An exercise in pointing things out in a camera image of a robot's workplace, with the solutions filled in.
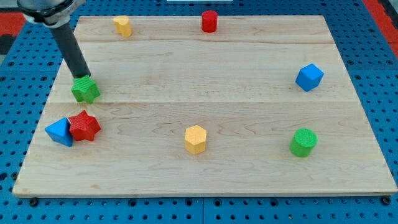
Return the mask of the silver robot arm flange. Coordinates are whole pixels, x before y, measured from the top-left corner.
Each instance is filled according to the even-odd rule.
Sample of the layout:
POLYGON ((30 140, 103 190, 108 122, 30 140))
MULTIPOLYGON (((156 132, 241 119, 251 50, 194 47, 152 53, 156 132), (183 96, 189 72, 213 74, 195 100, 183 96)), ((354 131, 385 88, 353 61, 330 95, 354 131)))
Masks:
POLYGON ((70 16, 86 0, 17 0, 27 22, 58 28, 70 21, 70 16))

